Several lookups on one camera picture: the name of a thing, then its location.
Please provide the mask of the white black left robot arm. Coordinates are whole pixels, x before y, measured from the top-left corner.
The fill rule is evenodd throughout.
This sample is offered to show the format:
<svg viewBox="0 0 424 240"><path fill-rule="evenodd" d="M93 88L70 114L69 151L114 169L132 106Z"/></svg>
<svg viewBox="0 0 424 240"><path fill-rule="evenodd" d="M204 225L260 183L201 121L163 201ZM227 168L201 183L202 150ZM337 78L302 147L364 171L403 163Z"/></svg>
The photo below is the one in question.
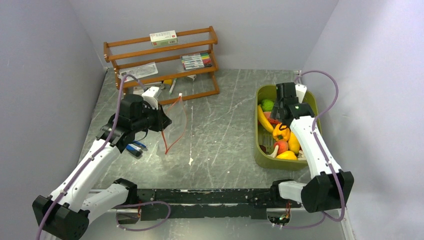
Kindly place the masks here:
<svg viewBox="0 0 424 240"><path fill-rule="evenodd" d="M172 121L165 115L157 97L144 92L119 98L115 113L100 128L89 152L71 174L47 197L39 195L32 203L38 230L62 240L79 240L90 223L116 206L139 204L137 185L119 178L99 194L87 198L108 166L132 144L139 132L160 132Z"/></svg>

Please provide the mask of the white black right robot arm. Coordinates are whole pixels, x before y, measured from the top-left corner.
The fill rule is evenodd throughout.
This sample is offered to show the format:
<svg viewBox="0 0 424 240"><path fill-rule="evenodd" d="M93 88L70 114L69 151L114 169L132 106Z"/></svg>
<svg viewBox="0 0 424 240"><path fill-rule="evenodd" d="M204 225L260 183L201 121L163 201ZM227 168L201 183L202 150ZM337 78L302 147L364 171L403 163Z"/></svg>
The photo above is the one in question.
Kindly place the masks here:
<svg viewBox="0 0 424 240"><path fill-rule="evenodd" d="M270 193L270 202L282 207L291 200L301 203L309 213L345 210L354 177L350 171L343 171L331 155L317 127L318 118L308 103L299 101L295 83L276 85L271 117L287 126L299 141L311 180L306 184L280 182Z"/></svg>

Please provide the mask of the clear zip bag orange zipper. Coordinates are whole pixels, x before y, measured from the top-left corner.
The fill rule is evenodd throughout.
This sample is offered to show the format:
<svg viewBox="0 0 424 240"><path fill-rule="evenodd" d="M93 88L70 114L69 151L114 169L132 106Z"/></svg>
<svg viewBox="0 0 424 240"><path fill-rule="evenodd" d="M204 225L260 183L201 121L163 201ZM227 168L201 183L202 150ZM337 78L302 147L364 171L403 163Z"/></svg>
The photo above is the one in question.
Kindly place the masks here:
<svg viewBox="0 0 424 240"><path fill-rule="evenodd" d="M167 155L183 137L187 128L188 117L182 93L179 93L175 102L167 108L165 115L171 120L171 124L161 132L164 154Z"/></svg>

